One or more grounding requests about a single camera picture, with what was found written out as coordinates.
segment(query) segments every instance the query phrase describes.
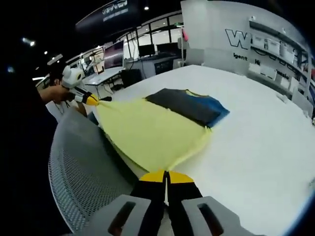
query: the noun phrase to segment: shelf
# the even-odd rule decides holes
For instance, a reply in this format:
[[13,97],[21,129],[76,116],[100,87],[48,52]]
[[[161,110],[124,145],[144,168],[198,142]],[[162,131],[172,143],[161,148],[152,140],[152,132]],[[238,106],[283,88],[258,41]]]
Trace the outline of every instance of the shelf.
[[292,97],[292,92],[290,90],[282,87],[279,83],[268,78],[265,75],[258,74],[258,73],[255,73],[255,72],[249,70],[248,71],[248,78],[255,80],[255,81],[283,94],[283,95],[286,95],[289,99],[291,99],[291,97]]
[[278,59],[284,61],[285,63],[289,64],[292,68],[294,68],[296,71],[298,71],[302,76],[304,76],[305,78],[307,78],[307,75],[304,74],[304,72],[302,71],[301,68],[299,68],[298,66],[294,65],[293,63],[289,62],[288,60],[286,60],[285,58],[283,58],[282,56],[268,50],[268,49],[265,49],[265,48],[262,48],[262,47],[259,47],[259,46],[256,46],[254,44],[251,44],[251,48],[255,48],[255,49],[258,49],[258,50],[261,50],[263,52],[266,52],[268,53],[269,55],[272,55],[272,56],[275,56],[277,57]]
[[305,47],[303,47],[300,43],[295,42],[294,40],[292,40],[291,38],[289,38],[285,33],[282,33],[276,29],[273,29],[269,26],[263,25],[262,23],[259,23],[257,21],[251,21],[250,20],[250,27],[256,30],[260,30],[263,32],[266,32],[270,35],[273,35],[279,39],[281,39],[282,41],[291,44],[294,48],[300,50],[300,51],[304,51],[304,52],[308,52]]

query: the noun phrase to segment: desk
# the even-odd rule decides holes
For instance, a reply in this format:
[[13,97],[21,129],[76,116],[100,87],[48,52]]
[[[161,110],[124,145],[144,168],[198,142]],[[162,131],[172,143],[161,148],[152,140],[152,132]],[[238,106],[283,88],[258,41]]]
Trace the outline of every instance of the desk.
[[[191,65],[136,83],[113,95],[128,101],[163,88],[190,89],[218,99],[231,113],[213,128],[208,145],[175,167],[239,215],[254,234],[283,235],[311,195],[315,128],[274,90],[226,71]],[[139,169],[126,162],[138,177]]]
[[84,80],[83,83],[85,85],[95,86],[97,95],[99,98],[98,86],[103,85],[105,82],[110,81],[114,76],[118,75],[124,70],[123,67],[114,67],[105,69],[104,72],[100,73],[99,75],[93,76],[87,80]]

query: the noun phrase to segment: white table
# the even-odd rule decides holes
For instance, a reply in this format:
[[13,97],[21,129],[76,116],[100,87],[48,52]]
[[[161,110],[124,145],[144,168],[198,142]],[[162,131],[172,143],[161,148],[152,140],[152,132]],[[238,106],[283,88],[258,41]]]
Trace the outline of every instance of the white table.
[[[251,79],[202,66],[187,66],[136,83],[116,101],[163,88],[189,89],[219,100],[231,113],[213,128],[204,150],[175,167],[239,215],[254,234],[283,235],[298,217],[315,176],[315,128],[291,101]],[[125,162],[141,176],[131,161]]]
[[124,70],[124,68],[122,66],[105,69],[104,72],[100,73],[99,75],[92,76],[89,79],[84,79],[83,83],[85,85],[95,86],[96,91],[97,91],[97,95],[99,97],[98,86],[101,84],[104,84],[106,81],[109,81],[111,78],[118,75],[123,70]]

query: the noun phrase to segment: computer screen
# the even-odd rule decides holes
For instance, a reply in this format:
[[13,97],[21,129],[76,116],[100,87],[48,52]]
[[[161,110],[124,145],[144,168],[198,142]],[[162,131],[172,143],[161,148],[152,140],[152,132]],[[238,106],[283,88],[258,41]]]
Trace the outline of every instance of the computer screen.
[[163,43],[157,45],[157,51],[159,53],[171,53],[178,54],[180,53],[180,49],[178,48],[177,43]]
[[120,41],[105,49],[104,68],[123,66],[124,42]]
[[139,46],[139,56],[154,55],[156,53],[154,44]]

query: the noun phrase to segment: yellow cloth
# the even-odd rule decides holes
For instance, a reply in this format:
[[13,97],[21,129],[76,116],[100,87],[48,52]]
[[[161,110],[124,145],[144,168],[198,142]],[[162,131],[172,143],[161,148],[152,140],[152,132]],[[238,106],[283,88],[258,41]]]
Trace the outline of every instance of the yellow cloth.
[[149,172],[171,170],[208,141],[210,129],[145,99],[100,101],[100,124],[119,150]]

